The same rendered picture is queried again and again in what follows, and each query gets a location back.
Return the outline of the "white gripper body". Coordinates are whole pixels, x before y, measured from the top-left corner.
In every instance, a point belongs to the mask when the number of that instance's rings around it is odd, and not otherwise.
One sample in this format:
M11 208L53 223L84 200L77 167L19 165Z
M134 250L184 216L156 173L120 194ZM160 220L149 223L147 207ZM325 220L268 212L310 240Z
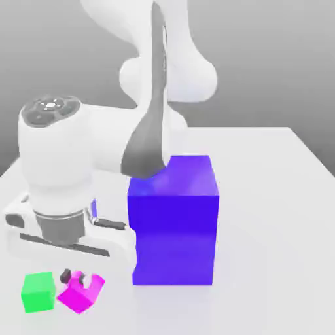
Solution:
M44 269L80 270L84 273L131 274L136 265L133 245L119 239L103 240L84 236L72 245L55 245L41 236L7 228L8 252Z

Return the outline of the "small magenta cube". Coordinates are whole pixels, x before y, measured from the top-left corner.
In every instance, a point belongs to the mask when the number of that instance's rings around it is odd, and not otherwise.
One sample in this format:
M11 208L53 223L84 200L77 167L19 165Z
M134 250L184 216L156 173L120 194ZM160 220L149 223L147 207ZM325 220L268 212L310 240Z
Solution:
M104 278L98 274L92 274L92 283L89 289L85 289L78 282L82 271L71 272L71 279L64 284L62 291L57 295L57 301L61 302L77 314L93 306L105 284Z

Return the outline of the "small green cube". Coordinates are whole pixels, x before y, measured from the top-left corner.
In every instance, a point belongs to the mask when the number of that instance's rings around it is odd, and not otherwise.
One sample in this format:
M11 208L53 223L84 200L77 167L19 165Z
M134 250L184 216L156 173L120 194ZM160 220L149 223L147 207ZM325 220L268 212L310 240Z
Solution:
M55 296L56 285L52 272L25 275L21 299L26 313L54 309Z

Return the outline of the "large blue box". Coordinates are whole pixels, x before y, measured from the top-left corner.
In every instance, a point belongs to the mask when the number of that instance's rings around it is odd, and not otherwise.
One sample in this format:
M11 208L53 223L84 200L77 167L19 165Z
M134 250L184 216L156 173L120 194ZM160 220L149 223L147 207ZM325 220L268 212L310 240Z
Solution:
M208 155L173 156L148 178L133 178L128 218L136 233L134 285L211 285L219 189Z

